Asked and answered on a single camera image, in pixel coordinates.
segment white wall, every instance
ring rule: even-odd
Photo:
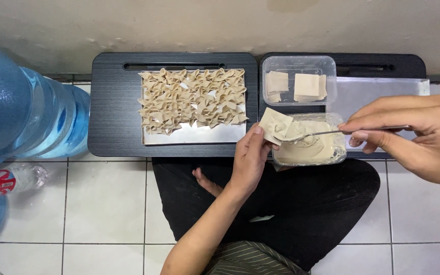
[[[103,51],[328,51],[440,74],[440,1],[0,0],[0,46],[40,72],[90,72]]]

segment metal spoon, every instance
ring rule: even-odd
[[[380,128],[374,128],[374,129],[361,129],[361,130],[388,130],[388,129],[409,129],[410,126],[408,125],[403,125],[403,126],[387,126],[387,127],[380,127]],[[319,133],[312,133],[312,134],[304,134],[304,135],[300,135],[300,136],[296,136],[296,137],[285,137],[279,133],[272,133],[272,136],[277,139],[278,141],[282,141],[282,142],[293,142],[293,141],[301,141],[303,139],[305,139],[308,136],[311,135],[318,135],[318,134],[333,134],[333,133],[352,133],[352,132],[347,132],[347,131],[341,131],[341,130],[337,130],[337,131],[328,131],[328,132],[319,132]]]

